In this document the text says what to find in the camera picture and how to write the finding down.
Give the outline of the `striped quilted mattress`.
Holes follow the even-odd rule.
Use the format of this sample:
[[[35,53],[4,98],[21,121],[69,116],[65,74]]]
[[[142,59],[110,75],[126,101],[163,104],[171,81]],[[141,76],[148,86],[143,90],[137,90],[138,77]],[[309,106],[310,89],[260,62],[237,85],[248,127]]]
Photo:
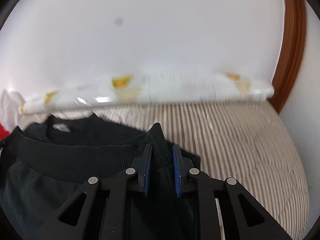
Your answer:
[[[167,140],[201,157],[204,172],[237,179],[293,239],[306,234],[309,195],[303,165],[269,103],[114,106],[96,114],[141,131],[160,123]]]

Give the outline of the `red shopping bag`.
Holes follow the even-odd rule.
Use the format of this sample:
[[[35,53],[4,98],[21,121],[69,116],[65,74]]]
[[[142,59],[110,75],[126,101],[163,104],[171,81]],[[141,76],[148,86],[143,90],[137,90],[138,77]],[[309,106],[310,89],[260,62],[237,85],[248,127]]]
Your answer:
[[[0,124],[0,140],[6,138],[10,135],[10,132],[7,131],[1,124]]]

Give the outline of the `white plastic bag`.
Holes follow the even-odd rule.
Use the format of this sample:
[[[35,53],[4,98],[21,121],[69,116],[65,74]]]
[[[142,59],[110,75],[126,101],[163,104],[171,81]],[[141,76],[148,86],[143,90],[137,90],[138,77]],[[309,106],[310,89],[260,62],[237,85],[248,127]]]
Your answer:
[[[9,92],[4,89],[1,92],[1,126],[8,132],[12,132],[21,118],[20,107],[25,103],[19,92]]]

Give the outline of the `white rolled paper yellow marks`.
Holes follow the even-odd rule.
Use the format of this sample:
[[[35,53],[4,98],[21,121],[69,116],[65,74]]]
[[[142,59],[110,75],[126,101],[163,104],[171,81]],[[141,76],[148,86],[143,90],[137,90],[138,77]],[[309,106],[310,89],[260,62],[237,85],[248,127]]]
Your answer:
[[[123,75],[47,92],[19,108],[24,115],[108,105],[225,100],[265,101],[274,87],[233,73],[154,73]]]

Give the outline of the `brown wooden door frame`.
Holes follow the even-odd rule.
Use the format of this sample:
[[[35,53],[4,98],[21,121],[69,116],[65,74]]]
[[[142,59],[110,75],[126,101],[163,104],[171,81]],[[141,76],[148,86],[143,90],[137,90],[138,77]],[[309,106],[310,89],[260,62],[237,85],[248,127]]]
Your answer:
[[[298,77],[307,30],[304,0],[284,0],[284,9],[283,40],[272,80],[274,95],[269,99],[277,113],[283,109]]]

